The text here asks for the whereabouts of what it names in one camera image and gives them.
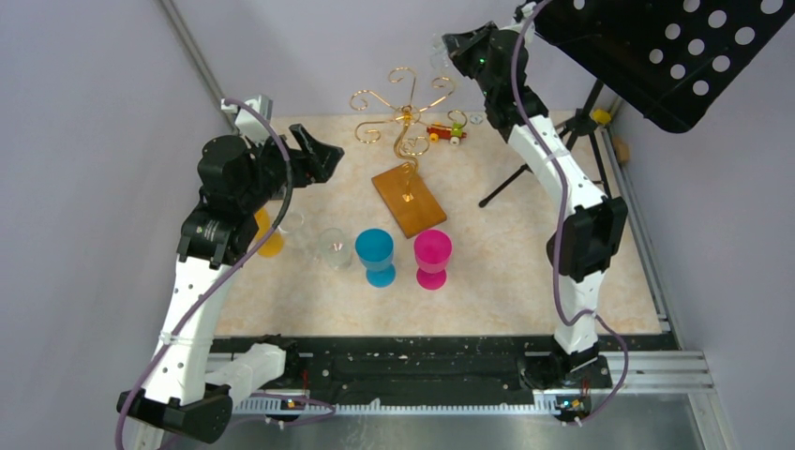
blue cup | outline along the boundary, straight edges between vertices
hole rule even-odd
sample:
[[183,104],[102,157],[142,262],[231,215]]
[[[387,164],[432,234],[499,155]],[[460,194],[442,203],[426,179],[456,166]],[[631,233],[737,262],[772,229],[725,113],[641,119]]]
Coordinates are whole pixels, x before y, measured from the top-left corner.
[[384,230],[373,228],[356,238],[356,254],[367,269],[367,282],[376,288],[385,288],[395,281],[395,242]]

gray floor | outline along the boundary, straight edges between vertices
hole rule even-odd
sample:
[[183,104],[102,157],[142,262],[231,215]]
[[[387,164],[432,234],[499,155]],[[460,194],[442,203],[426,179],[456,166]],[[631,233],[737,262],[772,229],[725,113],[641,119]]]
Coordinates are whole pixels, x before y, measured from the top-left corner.
[[174,448],[304,449],[701,449],[686,396],[617,397],[584,428],[546,416],[347,416],[306,427],[245,423],[214,445]]

cup base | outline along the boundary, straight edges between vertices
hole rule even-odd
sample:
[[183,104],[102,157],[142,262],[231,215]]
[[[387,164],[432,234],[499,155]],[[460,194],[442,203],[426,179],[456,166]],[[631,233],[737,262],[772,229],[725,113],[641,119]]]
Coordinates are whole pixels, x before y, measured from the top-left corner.
[[373,287],[385,288],[393,281],[395,281],[395,266],[392,264],[380,272],[367,271],[367,282]]
[[444,286],[446,281],[446,270],[442,270],[441,272],[437,272],[435,274],[429,274],[422,269],[417,269],[417,282],[420,283],[420,286],[429,291],[436,291],[437,289],[441,288],[441,286]]

white wall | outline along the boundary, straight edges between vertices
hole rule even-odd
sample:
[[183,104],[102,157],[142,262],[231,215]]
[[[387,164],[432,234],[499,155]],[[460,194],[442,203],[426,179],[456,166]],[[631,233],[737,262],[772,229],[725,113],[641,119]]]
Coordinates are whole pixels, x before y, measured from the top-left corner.
[[[417,97],[433,99],[430,45],[434,35],[461,33],[489,20],[511,21],[518,0],[182,0],[176,2],[224,93],[271,96],[277,115],[350,114],[359,89],[384,92],[393,104],[407,86],[390,85],[392,68],[420,75]],[[459,89],[440,107],[482,110],[477,84],[458,75]],[[593,77],[540,37],[532,44],[528,85],[550,109],[582,105]],[[602,105],[613,99],[606,92]]]
[[795,21],[701,122],[666,134],[627,108],[616,123],[666,275],[680,336],[703,349],[742,448],[791,448],[781,408],[795,364]]
[[154,1],[0,5],[0,446],[113,446],[224,124]]

yellow clamp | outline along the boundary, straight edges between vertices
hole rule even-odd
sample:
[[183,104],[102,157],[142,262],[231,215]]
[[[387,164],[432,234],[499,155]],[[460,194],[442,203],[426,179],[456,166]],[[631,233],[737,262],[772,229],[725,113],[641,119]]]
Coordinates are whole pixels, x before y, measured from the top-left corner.
[[609,124],[613,118],[610,116],[610,113],[605,110],[593,110],[591,112],[591,119],[594,122],[601,125],[602,127]]

